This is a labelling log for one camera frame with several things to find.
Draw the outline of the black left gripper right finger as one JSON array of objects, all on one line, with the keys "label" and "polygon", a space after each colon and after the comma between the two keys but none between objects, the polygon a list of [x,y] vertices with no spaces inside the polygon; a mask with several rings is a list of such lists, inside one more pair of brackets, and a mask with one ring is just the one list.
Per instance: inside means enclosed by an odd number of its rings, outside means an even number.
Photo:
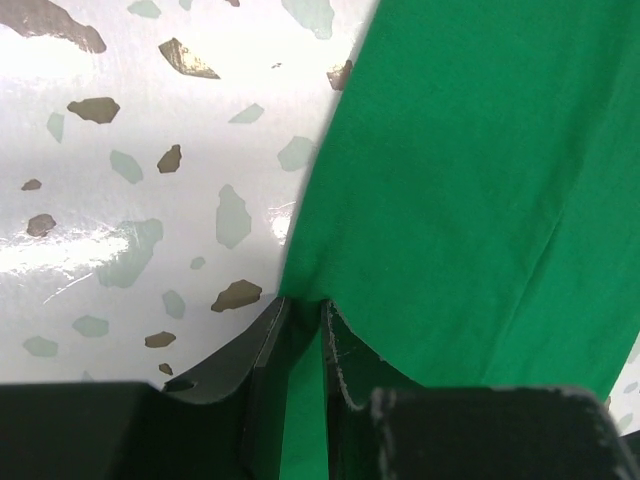
[{"label": "black left gripper right finger", "polygon": [[573,387],[427,388],[385,361],[331,301],[321,305],[333,479],[635,479],[620,436]]}]

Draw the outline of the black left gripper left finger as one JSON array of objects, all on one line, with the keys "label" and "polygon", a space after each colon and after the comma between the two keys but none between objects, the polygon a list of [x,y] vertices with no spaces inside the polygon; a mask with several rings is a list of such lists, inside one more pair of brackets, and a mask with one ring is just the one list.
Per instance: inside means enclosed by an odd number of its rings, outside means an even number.
[{"label": "black left gripper left finger", "polygon": [[9,384],[5,479],[275,479],[289,371],[290,302],[170,379]]}]

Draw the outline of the green t shirt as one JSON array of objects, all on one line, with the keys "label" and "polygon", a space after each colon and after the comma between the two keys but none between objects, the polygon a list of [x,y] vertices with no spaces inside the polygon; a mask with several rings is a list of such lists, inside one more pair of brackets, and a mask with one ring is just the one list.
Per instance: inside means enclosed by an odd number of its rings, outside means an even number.
[{"label": "green t shirt", "polygon": [[610,394],[639,332],[639,5],[383,1],[282,295],[428,387]]}]

